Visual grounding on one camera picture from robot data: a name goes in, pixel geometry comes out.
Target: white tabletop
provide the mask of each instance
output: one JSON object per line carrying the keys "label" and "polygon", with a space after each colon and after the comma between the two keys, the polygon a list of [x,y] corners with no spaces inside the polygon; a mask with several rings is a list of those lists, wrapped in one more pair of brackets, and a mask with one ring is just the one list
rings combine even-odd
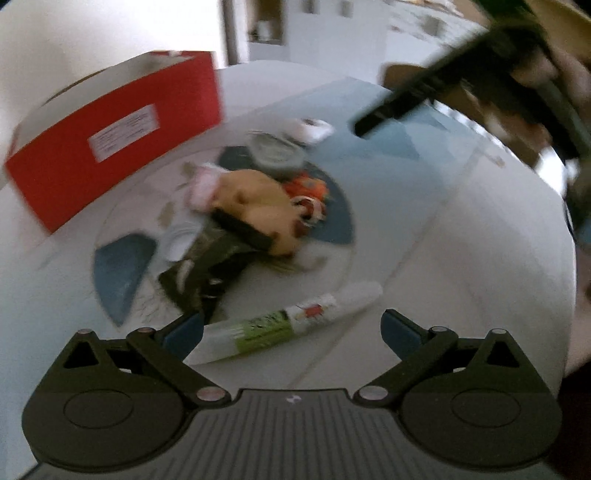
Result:
{"label": "white tabletop", "polygon": [[[342,79],[302,65],[258,61],[222,70],[219,80],[226,120],[239,125],[241,116]],[[0,190],[0,403],[8,405],[0,430],[8,433],[7,478],[33,464],[20,414],[57,353],[81,327],[114,335],[105,315],[97,314],[92,286],[60,288],[72,283],[81,265],[90,267],[100,225],[88,219],[106,218],[131,186],[170,161],[241,144],[241,132],[217,129],[179,146],[52,236],[37,225],[13,185]],[[446,325],[465,337],[507,328],[556,393],[575,298],[574,246],[560,196],[488,141],[454,178],[451,194],[414,234],[384,285],[383,299],[368,311],[287,345],[198,370],[232,394],[241,387],[352,392],[399,361],[379,334],[381,313],[393,307],[424,327]],[[64,247],[73,243],[88,247]]]}

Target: red box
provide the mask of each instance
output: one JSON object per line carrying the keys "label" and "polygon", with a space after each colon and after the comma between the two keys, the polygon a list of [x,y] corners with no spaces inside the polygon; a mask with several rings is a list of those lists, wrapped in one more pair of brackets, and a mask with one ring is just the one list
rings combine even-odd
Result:
{"label": "red box", "polygon": [[5,167],[53,233],[121,180],[221,120],[209,52],[150,52],[74,84],[28,115]]}

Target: round table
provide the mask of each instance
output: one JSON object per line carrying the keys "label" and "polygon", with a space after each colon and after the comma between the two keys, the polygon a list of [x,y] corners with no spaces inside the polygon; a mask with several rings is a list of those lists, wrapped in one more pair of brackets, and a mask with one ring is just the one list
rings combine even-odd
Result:
{"label": "round table", "polygon": [[[12,479],[34,463],[20,428],[22,408],[72,334],[83,327],[101,338],[121,334],[92,284],[95,241],[113,207],[163,166],[244,145],[248,130],[276,132],[285,118],[321,118],[335,126],[337,134],[311,160],[349,198],[356,248],[382,252],[379,259],[354,256],[349,275],[374,275],[384,296],[351,320],[198,371],[233,395],[246,387],[352,392],[399,361],[379,332],[381,313],[392,307],[421,326],[446,325],[464,337],[508,329],[558,392],[574,310],[575,263],[563,203],[554,190],[489,138],[427,107],[404,126],[415,139],[412,148],[393,141],[387,129],[369,141],[354,137],[350,119],[385,93],[376,85],[278,61],[221,70],[219,82],[221,126],[128,177],[52,236],[37,225],[12,184],[0,190],[0,404],[7,406],[0,414],[0,472],[5,469]],[[388,149],[396,151],[394,161]],[[360,217],[360,202],[375,205],[376,218],[391,223]],[[274,298],[264,308],[288,305],[295,294],[301,292]],[[257,308],[245,317],[265,313]]]}

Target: glue tube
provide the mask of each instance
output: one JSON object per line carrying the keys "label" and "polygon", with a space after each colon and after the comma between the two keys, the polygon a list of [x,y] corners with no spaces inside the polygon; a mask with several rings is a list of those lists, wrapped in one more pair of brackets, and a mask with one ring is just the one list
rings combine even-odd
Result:
{"label": "glue tube", "polygon": [[213,323],[184,362],[206,364],[286,342],[363,310],[382,293],[378,282],[362,281],[251,320]]}

